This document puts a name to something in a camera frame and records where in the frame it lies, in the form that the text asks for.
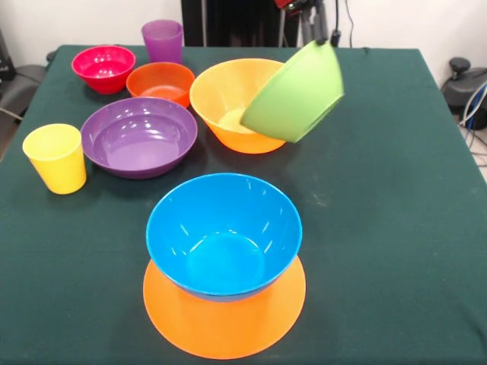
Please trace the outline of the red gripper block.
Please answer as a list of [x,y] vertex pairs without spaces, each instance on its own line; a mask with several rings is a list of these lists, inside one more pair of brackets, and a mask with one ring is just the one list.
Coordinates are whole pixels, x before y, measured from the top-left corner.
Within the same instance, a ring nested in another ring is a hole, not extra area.
[[[300,12],[301,35],[304,43],[313,39],[317,44],[325,44],[329,39],[325,5],[320,0],[275,0],[275,5],[286,12]],[[314,8],[313,32],[310,22],[311,9]]]

